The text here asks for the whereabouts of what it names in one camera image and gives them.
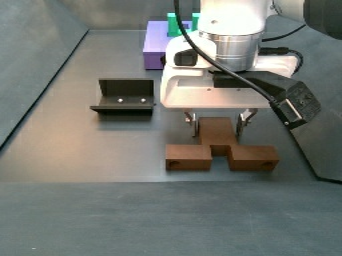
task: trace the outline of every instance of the black bracket with holes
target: black bracket with holes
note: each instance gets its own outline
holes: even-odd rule
[[[149,114],[154,111],[154,80],[99,79],[102,100],[90,108],[101,114]]]

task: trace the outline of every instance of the green object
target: green object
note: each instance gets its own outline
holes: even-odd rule
[[[198,30],[198,19],[200,19],[200,13],[193,13],[192,31]]]
[[[200,18],[200,13],[193,13],[193,26],[192,28],[186,28],[188,32],[192,32],[198,29],[198,18]],[[168,22],[169,22],[168,36],[169,37],[181,36],[182,32],[178,26],[176,13],[168,13]]]

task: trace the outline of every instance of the black cable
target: black cable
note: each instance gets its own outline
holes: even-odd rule
[[[295,70],[295,74],[300,71],[301,67],[304,66],[304,62],[305,62],[305,57],[303,55],[301,52],[289,49],[288,47],[278,47],[278,48],[273,48],[273,47],[262,47],[260,50],[260,55],[286,55],[289,53],[296,54],[297,58],[299,58],[299,64]]]
[[[230,75],[232,77],[234,77],[236,79],[242,81],[245,84],[248,84],[270,101],[270,103],[277,104],[277,100],[274,99],[274,97],[257,84],[254,84],[252,81],[249,81],[248,79],[241,77],[237,73],[234,73],[232,70],[229,70],[220,62],[213,60],[210,58],[210,56],[200,49],[200,47],[196,45],[194,41],[192,40],[192,38],[186,32],[185,26],[184,26],[184,22],[181,19],[181,12],[180,12],[180,0],[174,0],[174,7],[176,7],[177,22],[178,22],[178,26],[180,26],[182,35],[185,36],[185,38],[186,38],[190,46],[196,50],[196,52],[222,72],[225,72],[228,75]]]
[[[265,38],[262,39],[262,42],[270,42],[270,41],[276,41],[276,40],[280,40],[288,36],[290,36],[292,34],[295,34],[296,32],[299,32],[303,28],[305,28],[307,25],[303,25],[300,28],[297,28],[295,31],[292,31],[290,33],[282,35],[282,36],[277,36],[277,37],[270,37],[270,38]]]
[[[300,59],[300,62],[299,62],[299,65],[296,67],[296,70],[295,70],[295,74],[300,71],[301,67],[304,66],[304,63],[305,63],[305,57],[304,57],[304,54],[296,50],[289,50],[289,52],[292,52],[293,54],[296,54],[297,58]]]

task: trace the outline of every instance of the wooden block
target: wooden block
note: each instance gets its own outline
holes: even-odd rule
[[[213,156],[228,156],[229,146],[238,145],[230,118],[200,118],[200,144],[212,147]]]
[[[210,170],[210,147],[204,145],[166,145],[168,170]]]
[[[233,171],[273,171],[280,156],[273,146],[233,145],[229,150],[229,165]]]

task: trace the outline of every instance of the purple box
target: purple box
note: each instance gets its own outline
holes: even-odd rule
[[[185,25],[192,27],[192,21],[185,21]],[[145,38],[145,69],[164,69],[161,58],[166,54],[166,46],[173,37],[168,36],[168,21],[149,21]]]

